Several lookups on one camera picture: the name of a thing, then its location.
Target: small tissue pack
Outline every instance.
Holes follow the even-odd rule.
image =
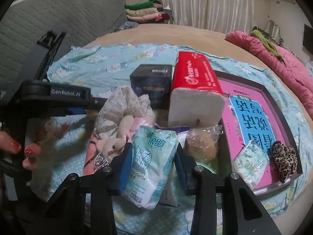
[[[133,139],[132,167],[123,196],[137,207],[154,209],[168,179],[176,132],[140,126]]]
[[[267,152],[254,140],[250,140],[232,161],[234,172],[237,172],[251,189],[256,188],[269,163]]]

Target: folded clothes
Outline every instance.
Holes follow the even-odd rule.
[[[125,9],[129,9],[129,10],[142,10],[142,9],[153,8],[153,7],[154,7],[153,1],[137,3],[134,5],[125,5]]]
[[[142,10],[135,10],[132,11],[130,9],[125,9],[126,15],[131,16],[131,17],[142,17],[145,15],[153,14],[158,12],[157,8],[147,8],[147,9],[142,9]]]
[[[126,17],[131,20],[131,21],[136,21],[136,22],[140,22],[140,21],[145,21],[145,20],[150,20],[150,19],[155,19],[156,17],[158,17],[160,15],[159,12],[153,13],[153,14],[148,14],[142,17],[131,17],[126,15]]]
[[[140,22],[138,22],[138,24],[151,24],[151,23],[163,24],[165,21],[170,20],[170,16],[166,13],[161,14],[161,16],[162,16],[161,18],[156,17],[154,19],[140,21]]]

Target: leopard print scrunchie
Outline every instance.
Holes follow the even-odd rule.
[[[295,149],[287,147],[280,141],[275,141],[271,147],[272,156],[278,166],[281,182],[285,183],[287,178],[297,171],[298,160]]]

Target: human hand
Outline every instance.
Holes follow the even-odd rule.
[[[12,137],[10,137],[6,132],[0,132],[0,149],[6,151],[12,155],[16,155],[22,149],[20,143],[16,142]],[[26,159],[24,159],[22,165],[24,169],[34,170],[37,168],[38,163],[36,156],[41,153],[41,148],[38,144],[30,144],[25,147],[24,154]]]

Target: pink comforter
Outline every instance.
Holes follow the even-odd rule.
[[[285,85],[295,93],[313,119],[313,80],[304,65],[289,51],[276,46],[283,57],[281,63],[267,51],[262,42],[242,31],[226,34],[226,40],[249,51],[273,70]]]

